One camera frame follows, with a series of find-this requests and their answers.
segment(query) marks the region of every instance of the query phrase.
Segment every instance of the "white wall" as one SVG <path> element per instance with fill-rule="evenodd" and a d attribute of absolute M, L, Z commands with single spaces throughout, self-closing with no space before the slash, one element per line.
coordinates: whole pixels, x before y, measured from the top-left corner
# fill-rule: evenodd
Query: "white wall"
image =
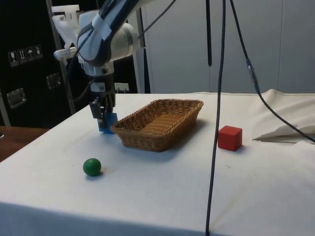
<path fill-rule="evenodd" d="M 143 9 L 144 27 L 171 0 Z M 262 91 L 315 92 L 315 1 L 235 0 L 249 57 Z M 222 90 L 254 92 L 229 0 Z M 178 0 L 147 33 L 152 92 L 216 91 L 222 0 L 211 0 L 213 66 L 207 65 L 205 0 Z"/>

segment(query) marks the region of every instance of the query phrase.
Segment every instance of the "basket rim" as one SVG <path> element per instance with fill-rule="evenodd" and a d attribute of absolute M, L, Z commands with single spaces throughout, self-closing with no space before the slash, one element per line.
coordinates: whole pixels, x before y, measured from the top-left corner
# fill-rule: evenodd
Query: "basket rim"
<path fill-rule="evenodd" d="M 167 132 L 162 133 L 162 134 L 151 134 L 151 133 L 146 133 L 142 132 L 141 130 L 134 130 L 134 129 L 124 129 L 124 128 L 117 128 L 116 125 L 119 124 L 120 122 L 124 122 L 128 120 L 129 118 L 133 117 L 135 113 L 138 113 L 149 106 L 152 106 L 153 104 L 159 102 L 159 101 L 181 101 L 181 102 L 197 102 L 197 105 L 193 107 L 191 111 L 189 111 L 187 114 L 183 116 L 183 118 L 171 129 L 169 129 Z M 152 102 L 150 102 L 148 105 L 140 108 L 139 110 L 133 112 L 132 114 L 126 116 L 125 118 L 121 119 L 120 121 L 116 122 L 114 125 L 111 126 L 111 130 L 116 133 L 117 135 L 124 135 L 124 136 L 134 136 L 135 133 L 138 137 L 143 137 L 143 138 L 152 138 L 152 139 L 162 139 L 163 137 L 167 136 L 169 133 L 173 132 L 174 129 L 176 129 L 177 126 L 179 126 L 187 117 L 189 117 L 191 114 L 200 111 L 201 108 L 203 107 L 204 102 L 201 100 L 197 99 L 157 99 Z"/>

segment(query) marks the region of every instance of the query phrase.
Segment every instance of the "wooden surface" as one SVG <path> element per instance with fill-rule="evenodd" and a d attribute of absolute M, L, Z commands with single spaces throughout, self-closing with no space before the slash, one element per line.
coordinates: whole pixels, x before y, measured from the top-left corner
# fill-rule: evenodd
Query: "wooden surface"
<path fill-rule="evenodd" d="M 0 126 L 0 133 L 4 137 L 0 138 L 0 162 L 14 154 L 49 129 L 21 128 Z"/>

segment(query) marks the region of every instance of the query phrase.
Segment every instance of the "woven basket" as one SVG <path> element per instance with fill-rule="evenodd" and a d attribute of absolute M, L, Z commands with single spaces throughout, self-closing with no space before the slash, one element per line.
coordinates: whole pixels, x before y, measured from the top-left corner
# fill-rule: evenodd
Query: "woven basket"
<path fill-rule="evenodd" d="M 129 148 L 165 151 L 196 123 L 203 102 L 163 99 L 122 119 L 111 127 Z"/>

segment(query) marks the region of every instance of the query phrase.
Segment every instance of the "robotic arm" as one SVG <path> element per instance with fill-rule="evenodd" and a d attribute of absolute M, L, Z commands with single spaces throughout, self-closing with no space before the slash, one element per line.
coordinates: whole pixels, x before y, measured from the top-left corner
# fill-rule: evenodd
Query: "robotic arm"
<path fill-rule="evenodd" d="M 72 38 L 70 42 L 77 49 L 68 47 L 55 52 L 57 59 L 65 60 L 77 55 L 78 50 L 79 62 L 90 76 L 91 91 L 96 96 L 90 103 L 91 112 L 102 132 L 110 133 L 110 125 L 117 121 L 117 115 L 113 113 L 113 61 L 131 56 L 138 49 L 138 35 L 126 21 L 130 14 L 152 1 L 154 0 L 106 0 L 99 11 L 81 14 L 77 27 L 72 27 L 74 33 L 71 35 L 76 35 L 77 38 Z M 61 36 L 70 35 L 69 27 L 62 32 L 63 28 L 58 25 L 60 20 L 63 21 L 62 17 L 53 20 Z"/>

